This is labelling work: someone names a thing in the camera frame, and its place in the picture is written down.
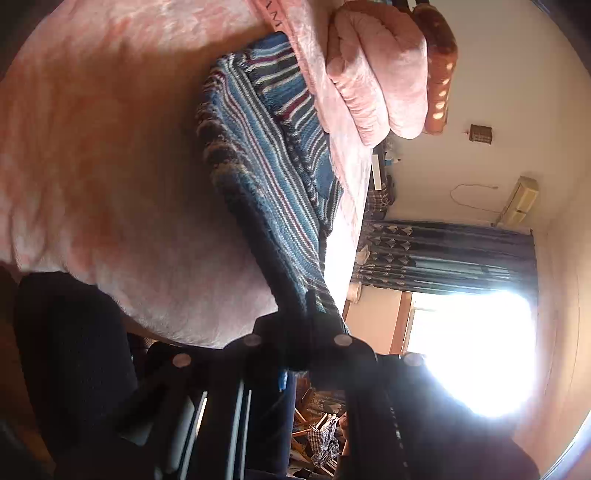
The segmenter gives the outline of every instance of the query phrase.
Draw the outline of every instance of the window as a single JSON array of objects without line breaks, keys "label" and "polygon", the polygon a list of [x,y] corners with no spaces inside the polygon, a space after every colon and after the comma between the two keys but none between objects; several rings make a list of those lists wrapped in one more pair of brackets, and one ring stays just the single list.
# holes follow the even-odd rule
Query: window
[{"label": "window", "polygon": [[516,410],[534,375],[529,304],[517,294],[413,293],[402,352],[420,353],[458,400],[486,416]]}]

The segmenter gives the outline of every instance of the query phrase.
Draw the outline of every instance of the folded pink quilt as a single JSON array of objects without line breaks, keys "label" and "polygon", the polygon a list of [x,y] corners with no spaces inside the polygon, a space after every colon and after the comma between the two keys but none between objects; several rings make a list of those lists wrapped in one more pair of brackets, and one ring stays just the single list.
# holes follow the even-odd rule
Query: folded pink quilt
[{"label": "folded pink quilt", "polygon": [[[345,190],[326,258],[339,304],[369,151],[324,68],[336,3],[282,5]],[[0,260],[96,283],[152,332],[198,345],[222,346],[273,311],[235,221],[193,161],[190,131],[213,61],[270,31],[244,0],[64,0],[0,84]]]},{"label": "folded pink quilt", "polygon": [[413,19],[396,7],[347,3],[330,25],[326,67],[365,145],[390,129],[415,138],[427,115],[427,43]]}]

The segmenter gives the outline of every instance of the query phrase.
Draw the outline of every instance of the person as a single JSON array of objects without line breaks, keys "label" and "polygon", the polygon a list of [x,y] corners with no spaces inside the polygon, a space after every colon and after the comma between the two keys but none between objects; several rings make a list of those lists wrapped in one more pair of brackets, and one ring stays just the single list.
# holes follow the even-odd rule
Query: person
[{"label": "person", "polygon": [[346,480],[351,477],[351,471],[353,469],[351,465],[351,448],[349,444],[349,418],[347,412],[339,418],[339,427],[343,431],[343,437],[345,438],[345,445],[343,451],[340,453],[337,460],[335,474],[333,480]]},{"label": "person", "polygon": [[[65,273],[24,277],[17,291],[14,329],[31,405],[41,436],[59,463],[138,386],[118,305],[96,286]],[[156,342],[147,352],[149,375],[178,347]],[[245,477],[284,479],[290,458],[296,400],[293,375],[285,390],[253,391]],[[346,479],[347,466],[338,477]]]}]

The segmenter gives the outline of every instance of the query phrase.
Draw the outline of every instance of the blue striped fabric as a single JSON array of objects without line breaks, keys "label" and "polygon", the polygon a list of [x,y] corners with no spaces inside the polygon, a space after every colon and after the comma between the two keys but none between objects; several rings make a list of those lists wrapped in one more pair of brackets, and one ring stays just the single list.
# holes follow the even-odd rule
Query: blue striped fabric
[{"label": "blue striped fabric", "polygon": [[337,313],[323,275],[342,193],[328,135],[294,52],[275,33],[219,59],[203,88],[197,139],[282,311]]}]

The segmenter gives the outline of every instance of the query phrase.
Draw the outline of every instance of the patterned curtain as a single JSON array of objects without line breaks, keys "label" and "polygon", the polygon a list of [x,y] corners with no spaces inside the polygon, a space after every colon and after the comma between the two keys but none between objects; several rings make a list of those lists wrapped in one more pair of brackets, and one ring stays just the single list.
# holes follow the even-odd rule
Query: patterned curtain
[{"label": "patterned curtain", "polygon": [[423,293],[538,296],[532,235],[452,223],[365,220],[353,279]]}]

